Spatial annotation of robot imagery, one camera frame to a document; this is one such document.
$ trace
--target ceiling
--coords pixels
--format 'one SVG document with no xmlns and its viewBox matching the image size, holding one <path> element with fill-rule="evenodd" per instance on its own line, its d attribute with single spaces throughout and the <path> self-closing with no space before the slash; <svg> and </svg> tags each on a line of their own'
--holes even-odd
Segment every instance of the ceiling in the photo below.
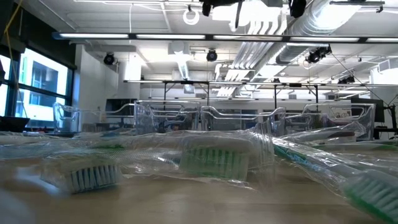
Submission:
<svg viewBox="0 0 398 224">
<path fill-rule="evenodd" d="M 183 21 L 186 6 L 131 4 L 103 4 L 101 2 L 77 2 L 81 0 L 29 0 L 23 6 L 50 26 L 60 32 L 136 32 L 136 33 L 195 33 L 195 34 L 232 34 L 227 21 L 213 21 L 200 13 L 200 19 L 194 26 Z M 398 1 L 385 0 L 384 12 L 375 13 L 376 8 L 363 7 L 347 23 L 338 28 L 333 35 L 388 35 L 396 36 L 398 30 Z M 198 3 L 192 4 L 199 9 Z M 249 26 L 240 27 L 236 33 L 247 33 Z M 142 74 L 165 74 L 178 69 L 177 63 L 167 57 L 168 41 L 121 41 L 101 40 L 91 44 L 135 45 L 144 57 L 146 65 Z M 215 48 L 218 60 L 233 60 L 239 51 L 239 42 L 189 42 L 190 51 L 195 53 L 188 61 L 190 70 L 214 71 L 216 63 L 206 61 L 206 53 Z M 387 57 L 398 57 L 398 45 L 373 44 L 331 44 L 333 54 L 321 63 L 308 68 L 300 58 L 296 65 L 288 66 L 280 77 L 282 82 L 324 81 L 333 75 L 344 72 L 346 68 L 355 68 L 356 76 L 366 82 L 369 68 Z M 105 52 L 97 52 L 102 57 Z M 127 54 L 117 54 L 124 60 Z"/>
</svg>

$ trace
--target transparent acrylic box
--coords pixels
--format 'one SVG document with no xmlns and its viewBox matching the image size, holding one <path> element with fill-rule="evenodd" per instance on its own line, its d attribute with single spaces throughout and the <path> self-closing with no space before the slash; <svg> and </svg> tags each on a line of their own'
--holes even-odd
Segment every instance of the transparent acrylic box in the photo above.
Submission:
<svg viewBox="0 0 398 224">
<path fill-rule="evenodd" d="M 253 128 L 269 121 L 271 134 L 282 136 L 285 127 L 285 108 L 258 114 L 222 113 L 212 106 L 201 107 L 201 126 L 204 131 L 235 131 Z"/>
<path fill-rule="evenodd" d="M 198 130 L 200 103 L 139 100 L 135 103 L 137 134 Z"/>
<path fill-rule="evenodd" d="M 54 131 L 75 134 L 112 131 L 134 127 L 134 104 L 123 105 L 117 111 L 89 111 L 54 103 Z"/>
<path fill-rule="evenodd" d="M 305 105 L 302 114 L 286 118 L 286 134 L 318 128 L 346 126 L 358 122 L 366 129 L 366 134 L 358 140 L 373 138 L 376 106 L 370 103 L 312 103 Z"/>
</svg>

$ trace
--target table surface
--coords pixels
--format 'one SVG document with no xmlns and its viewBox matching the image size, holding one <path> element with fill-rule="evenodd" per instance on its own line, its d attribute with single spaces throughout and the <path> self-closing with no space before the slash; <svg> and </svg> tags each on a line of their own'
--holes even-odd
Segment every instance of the table surface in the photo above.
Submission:
<svg viewBox="0 0 398 224">
<path fill-rule="evenodd" d="M 0 182 L 0 198 L 0 223 L 379 223 L 296 167 L 279 167 L 267 193 L 134 177 L 115 188 L 64 197 L 7 180 Z"/>
</svg>

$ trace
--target monitor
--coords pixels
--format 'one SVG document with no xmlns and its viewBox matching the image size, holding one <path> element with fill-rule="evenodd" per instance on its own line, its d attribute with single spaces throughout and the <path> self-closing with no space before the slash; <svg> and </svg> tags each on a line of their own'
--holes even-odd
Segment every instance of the monitor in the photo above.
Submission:
<svg viewBox="0 0 398 224">
<path fill-rule="evenodd" d="M 128 103 L 134 103 L 137 99 L 107 99 L 106 100 L 106 111 L 117 111 Z M 121 111 L 113 114 L 120 116 L 134 115 L 134 106 L 126 106 Z"/>
<path fill-rule="evenodd" d="M 384 122 L 384 104 L 382 100 L 351 98 L 351 103 L 372 103 L 376 105 L 376 113 L 374 115 L 374 122 Z M 360 115 L 361 109 L 352 109 L 353 116 Z"/>
</svg>

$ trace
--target window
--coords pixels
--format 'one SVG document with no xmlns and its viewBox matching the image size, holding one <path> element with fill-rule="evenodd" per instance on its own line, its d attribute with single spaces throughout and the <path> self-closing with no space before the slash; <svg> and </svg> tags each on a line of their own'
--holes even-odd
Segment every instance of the window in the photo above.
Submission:
<svg viewBox="0 0 398 224">
<path fill-rule="evenodd" d="M 1 60 L 2 68 L 6 72 L 4 78 L 6 80 L 8 80 L 11 59 L 0 55 L 0 60 Z M 7 93 L 8 93 L 8 86 L 6 84 L 2 84 L 0 86 L 0 116 L 4 116 L 6 114 Z"/>
<path fill-rule="evenodd" d="M 53 104 L 65 105 L 72 71 L 33 50 L 21 54 L 15 116 L 30 118 L 28 128 L 52 128 Z"/>
</svg>

